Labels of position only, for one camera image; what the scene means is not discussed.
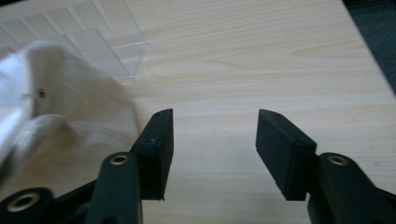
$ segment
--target black plastic bracket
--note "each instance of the black plastic bracket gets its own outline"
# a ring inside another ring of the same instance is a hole
[[[376,188],[352,159],[317,156],[316,143],[282,115],[260,110],[256,148],[286,200],[309,192],[312,223],[396,223],[395,195]]]
[[[141,224],[141,200],[161,200],[174,152],[173,110],[154,114],[130,152],[107,157],[97,180],[54,199],[25,189],[0,202],[1,224]]]

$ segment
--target wood grain surface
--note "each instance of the wood grain surface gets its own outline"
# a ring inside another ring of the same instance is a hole
[[[309,223],[256,152],[260,108],[396,193],[395,97],[342,1],[127,4],[148,48],[120,82],[141,129],[156,111],[175,115],[166,201],[143,202],[145,223]]]

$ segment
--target crumpled cloth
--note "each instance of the crumpled cloth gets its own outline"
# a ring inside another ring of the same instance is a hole
[[[0,61],[0,200],[35,187],[59,196],[88,183],[137,135],[122,86],[67,50],[33,42]]]

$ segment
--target white fabric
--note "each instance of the white fabric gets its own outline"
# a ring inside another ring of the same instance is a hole
[[[40,186],[65,193],[136,138],[121,85],[66,50],[35,42],[0,62],[0,176],[13,173],[2,195]]]

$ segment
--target clear plastic container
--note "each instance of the clear plastic container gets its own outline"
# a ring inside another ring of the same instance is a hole
[[[0,17],[0,49],[49,40],[114,78],[134,77],[146,49],[123,0],[54,1],[52,6],[36,0],[10,8],[20,9],[20,15]]]

